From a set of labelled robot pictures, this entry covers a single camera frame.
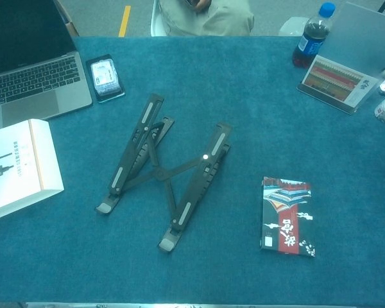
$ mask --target yellow floor line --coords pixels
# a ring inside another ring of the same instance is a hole
[[[130,16],[130,10],[131,10],[131,6],[126,5],[126,7],[124,8],[123,20],[121,21],[120,32],[118,33],[119,37],[124,37],[126,35],[128,18]]]

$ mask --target khaki pants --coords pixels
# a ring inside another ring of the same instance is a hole
[[[250,35],[254,16],[248,0],[212,0],[196,13],[184,0],[159,0],[168,35]]]

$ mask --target person's hand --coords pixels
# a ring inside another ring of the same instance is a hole
[[[194,7],[194,10],[196,12],[201,12],[202,10],[208,8],[211,4],[211,0],[199,0],[196,6]]]

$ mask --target book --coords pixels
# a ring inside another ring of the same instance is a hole
[[[381,81],[317,55],[298,90],[353,114]]]
[[[64,190],[49,124],[0,129],[0,217]]]
[[[307,182],[263,178],[262,249],[315,257],[311,197]]]

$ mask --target floor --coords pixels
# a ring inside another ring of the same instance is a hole
[[[281,25],[288,18],[310,17],[318,12],[320,5],[324,2],[324,0],[249,1],[255,16],[252,35],[277,35]],[[65,6],[81,36],[118,36],[126,6],[130,14],[126,23],[125,36],[150,36],[153,0],[60,0],[60,2]],[[332,0],[332,2],[336,5],[337,12],[342,9],[346,0]],[[350,0],[349,2],[377,11],[384,0]]]

